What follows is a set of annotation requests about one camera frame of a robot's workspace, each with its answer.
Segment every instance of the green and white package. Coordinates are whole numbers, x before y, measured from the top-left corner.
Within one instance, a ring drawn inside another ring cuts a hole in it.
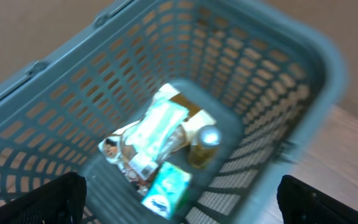
[[[186,192],[191,174],[165,162],[142,204],[156,214],[171,219],[178,202]]]

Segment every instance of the silver lid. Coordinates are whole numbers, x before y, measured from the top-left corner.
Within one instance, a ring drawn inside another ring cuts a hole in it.
[[[207,125],[198,131],[198,140],[202,148],[210,149],[220,145],[222,133],[215,126]]]

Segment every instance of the gray laundry basket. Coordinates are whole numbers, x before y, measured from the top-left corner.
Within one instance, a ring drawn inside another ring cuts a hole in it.
[[[96,146],[170,82],[209,111],[224,144],[173,219],[252,223],[342,95],[341,56],[261,2],[116,1],[0,85],[0,206],[70,170],[88,182],[84,223],[162,223]]]

